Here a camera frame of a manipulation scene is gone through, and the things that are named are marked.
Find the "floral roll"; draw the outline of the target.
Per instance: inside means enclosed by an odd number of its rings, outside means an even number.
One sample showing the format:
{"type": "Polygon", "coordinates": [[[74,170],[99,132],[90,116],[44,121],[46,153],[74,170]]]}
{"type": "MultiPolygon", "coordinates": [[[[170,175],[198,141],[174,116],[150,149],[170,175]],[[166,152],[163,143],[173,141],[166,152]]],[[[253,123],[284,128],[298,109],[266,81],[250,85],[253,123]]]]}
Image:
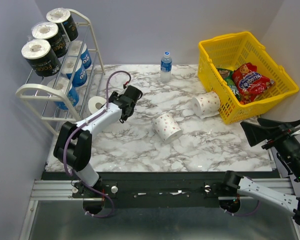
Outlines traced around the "floral roll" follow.
{"type": "Polygon", "coordinates": [[[191,99],[191,107],[195,115],[204,119],[219,114],[220,99],[214,91],[195,96],[191,99]]]}
{"type": "Polygon", "coordinates": [[[106,99],[101,96],[93,96],[88,100],[88,111],[92,115],[100,110],[106,103],[106,99]]]}
{"type": "Polygon", "coordinates": [[[165,113],[157,117],[153,121],[153,128],[165,144],[170,144],[183,134],[183,130],[171,113],[165,113]]]}

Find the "blue sea monsters roll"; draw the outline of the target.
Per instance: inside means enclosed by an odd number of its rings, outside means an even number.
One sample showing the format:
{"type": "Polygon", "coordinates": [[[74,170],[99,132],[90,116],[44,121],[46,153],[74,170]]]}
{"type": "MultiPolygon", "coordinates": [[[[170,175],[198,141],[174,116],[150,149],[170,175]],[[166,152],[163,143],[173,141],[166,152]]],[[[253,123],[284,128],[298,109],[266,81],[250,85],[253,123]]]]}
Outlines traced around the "blue sea monsters roll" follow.
{"type": "Polygon", "coordinates": [[[78,57],[80,56],[80,59],[82,61],[82,64],[85,69],[88,69],[92,64],[92,58],[89,53],[89,50],[87,48],[87,45],[80,40],[74,40],[69,48],[68,48],[68,55],[70,57],[78,57]]]}

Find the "black roll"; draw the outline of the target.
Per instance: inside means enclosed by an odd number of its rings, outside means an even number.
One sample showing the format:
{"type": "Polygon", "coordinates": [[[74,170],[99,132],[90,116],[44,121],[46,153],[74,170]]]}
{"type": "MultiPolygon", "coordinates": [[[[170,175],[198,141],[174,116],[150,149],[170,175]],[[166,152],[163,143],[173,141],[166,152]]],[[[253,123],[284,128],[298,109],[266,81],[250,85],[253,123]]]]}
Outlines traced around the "black roll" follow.
{"type": "Polygon", "coordinates": [[[47,40],[58,58],[66,55],[67,44],[56,23],[37,23],[32,27],[31,33],[35,39],[47,40]]]}
{"type": "Polygon", "coordinates": [[[47,40],[36,38],[27,42],[21,54],[39,77],[51,77],[60,71],[61,63],[47,40]]]}
{"type": "Polygon", "coordinates": [[[60,7],[50,10],[46,14],[46,19],[57,24],[61,34],[66,35],[71,42],[78,38],[77,25],[69,9],[60,7]]]}

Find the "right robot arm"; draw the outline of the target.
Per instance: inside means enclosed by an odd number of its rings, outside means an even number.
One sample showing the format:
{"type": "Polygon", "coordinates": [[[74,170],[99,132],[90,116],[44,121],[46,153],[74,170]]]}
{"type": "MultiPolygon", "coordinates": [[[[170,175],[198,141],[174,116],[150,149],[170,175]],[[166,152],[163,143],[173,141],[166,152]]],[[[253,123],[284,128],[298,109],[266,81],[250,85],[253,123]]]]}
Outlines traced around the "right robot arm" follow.
{"type": "MultiPolygon", "coordinates": [[[[277,158],[288,173],[295,176],[295,182],[300,183],[300,142],[296,139],[300,135],[300,119],[283,122],[258,118],[257,122],[240,123],[249,145],[253,147],[264,142],[262,149],[275,148],[277,158]]],[[[239,194],[278,207],[300,226],[300,196],[275,191],[230,170],[225,173],[220,183],[220,191],[226,196],[239,194]]]]}

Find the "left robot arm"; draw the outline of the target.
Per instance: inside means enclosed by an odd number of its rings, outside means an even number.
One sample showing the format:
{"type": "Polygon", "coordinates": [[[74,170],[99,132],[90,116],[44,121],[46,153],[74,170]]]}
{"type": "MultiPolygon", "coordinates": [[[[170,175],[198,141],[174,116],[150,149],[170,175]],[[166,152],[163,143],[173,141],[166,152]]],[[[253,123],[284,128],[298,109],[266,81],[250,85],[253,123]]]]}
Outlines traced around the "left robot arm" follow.
{"type": "Polygon", "coordinates": [[[121,94],[114,91],[108,101],[89,117],[62,125],[53,156],[63,163],[66,170],[70,168],[76,174],[89,197],[97,197],[102,185],[100,176],[90,164],[93,139],[109,125],[116,122],[123,124],[131,117],[142,96],[141,90],[129,85],[121,94]]]}

